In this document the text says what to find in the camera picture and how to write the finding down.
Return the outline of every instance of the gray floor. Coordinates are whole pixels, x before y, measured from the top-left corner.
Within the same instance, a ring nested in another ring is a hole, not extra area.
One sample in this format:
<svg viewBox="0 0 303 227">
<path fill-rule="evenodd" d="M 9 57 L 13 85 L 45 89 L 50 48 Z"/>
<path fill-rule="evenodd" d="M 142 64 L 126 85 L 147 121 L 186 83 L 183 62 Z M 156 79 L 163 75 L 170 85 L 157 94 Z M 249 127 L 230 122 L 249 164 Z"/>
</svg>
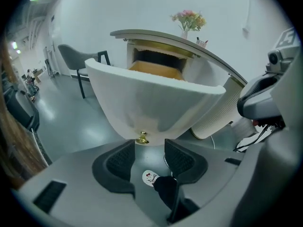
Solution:
<svg viewBox="0 0 303 227">
<path fill-rule="evenodd" d="M 39 84 L 35 105 L 40 113 L 37 131 L 45 152 L 52 161 L 65 154 L 89 149 L 121 140 L 109 124 L 89 82 L 83 81 L 86 98 L 81 96 L 77 79 L 56 76 Z M 231 150 L 234 147 L 230 128 L 226 126 L 213 135 L 216 148 Z M 190 131 L 179 137 L 204 147 L 214 147 L 212 139 L 196 139 Z M 150 169 L 161 176 L 170 175 L 163 160 L 164 146 L 136 145 L 136 160 L 131 171 L 135 185 L 136 203 L 158 226 L 167 226 L 169 208 L 158 193 L 142 181 L 142 173 Z"/>
</svg>

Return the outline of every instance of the hair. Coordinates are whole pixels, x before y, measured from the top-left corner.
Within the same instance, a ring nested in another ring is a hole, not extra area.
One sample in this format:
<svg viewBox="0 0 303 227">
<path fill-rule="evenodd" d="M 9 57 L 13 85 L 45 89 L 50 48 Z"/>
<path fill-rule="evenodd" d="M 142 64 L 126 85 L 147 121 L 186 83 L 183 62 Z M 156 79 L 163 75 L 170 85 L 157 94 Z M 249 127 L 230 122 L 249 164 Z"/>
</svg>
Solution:
<svg viewBox="0 0 303 227">
<path fill-rule="evenodd" d="M 0 73 L 5 72 L 9 82 L 18 80 L 10 64 L 7 43 L 0 37 Z M 0 164 L 8 176 L 11 187 L 17 189 L 26 180 L 47 167 L 34 137 L 8 111 L 0 77 Z"/>
</svg>

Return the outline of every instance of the wooden panel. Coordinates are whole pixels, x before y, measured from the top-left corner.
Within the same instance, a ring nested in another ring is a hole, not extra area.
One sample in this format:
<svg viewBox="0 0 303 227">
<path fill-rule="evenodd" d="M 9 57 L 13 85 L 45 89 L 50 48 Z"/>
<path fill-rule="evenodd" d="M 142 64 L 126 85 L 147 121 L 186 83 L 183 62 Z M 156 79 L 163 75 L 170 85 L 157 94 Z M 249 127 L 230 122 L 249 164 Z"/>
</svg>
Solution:
<svg viewBox="0 0 303 227">
<path fill-rule="evenodd" d="M 149 73 L 156 76 L 162 76 L 166 78 L 173 78 L 184 81 L 182 74 L 179 70 L 150 62 L 135 61 L 129 70 L 136 70 L 139 72 Z"/>
</svg>

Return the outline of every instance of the chair leg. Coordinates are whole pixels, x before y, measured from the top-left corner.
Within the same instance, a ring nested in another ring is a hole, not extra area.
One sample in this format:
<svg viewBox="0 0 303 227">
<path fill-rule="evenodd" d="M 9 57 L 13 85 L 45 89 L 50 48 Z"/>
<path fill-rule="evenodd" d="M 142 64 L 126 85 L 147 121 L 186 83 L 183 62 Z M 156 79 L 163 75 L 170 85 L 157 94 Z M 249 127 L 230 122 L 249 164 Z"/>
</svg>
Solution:
<svg viewBox="0 0 303 227">
<path fill-rule="evenodd" d="M 81 77 L 80 77 L 80 74 L 78 73 L 78 70 L 77 70 L 77 76 L 78 76 L 78 81 L 79 81 L 79 86 L 80 86 L 80 90 L 82 93 L 82 97 L 85 98 L 83 87 L 82 87 L 82 82 L 81 82 Z"/>
</svg>

